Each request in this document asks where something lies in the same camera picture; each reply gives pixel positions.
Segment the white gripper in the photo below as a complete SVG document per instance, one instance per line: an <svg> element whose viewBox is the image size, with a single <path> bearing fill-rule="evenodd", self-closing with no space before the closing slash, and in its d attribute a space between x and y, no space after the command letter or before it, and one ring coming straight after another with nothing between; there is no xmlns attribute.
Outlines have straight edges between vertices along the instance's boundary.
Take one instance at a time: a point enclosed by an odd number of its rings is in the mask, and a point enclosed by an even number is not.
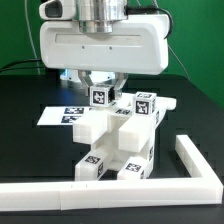
<svg viewBox="0 0 224 224"><path fill-rule="evenodd" d="M85 94L93 85L90 71L116 72L119 100L128 75L158 75L168 66L168 17L131 15L113 24L111 33L84 34L76 21L49 21L40 29L41 57L49 68L78 71Z"/></svg>

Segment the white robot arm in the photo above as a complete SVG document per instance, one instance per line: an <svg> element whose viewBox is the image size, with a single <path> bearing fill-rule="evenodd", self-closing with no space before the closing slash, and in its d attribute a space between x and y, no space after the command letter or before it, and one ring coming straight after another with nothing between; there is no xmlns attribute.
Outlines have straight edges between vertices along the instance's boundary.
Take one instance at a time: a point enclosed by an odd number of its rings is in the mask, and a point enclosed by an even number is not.
<svg viewBox="0 0 224 224"><path fill-rule="evenodd" d="M168 66L173 21L162 8L127 0L47 0L39 14L42 61L76 70L87 87L90 71L115 73L119 90L129 74L158 75Z"/></svg>

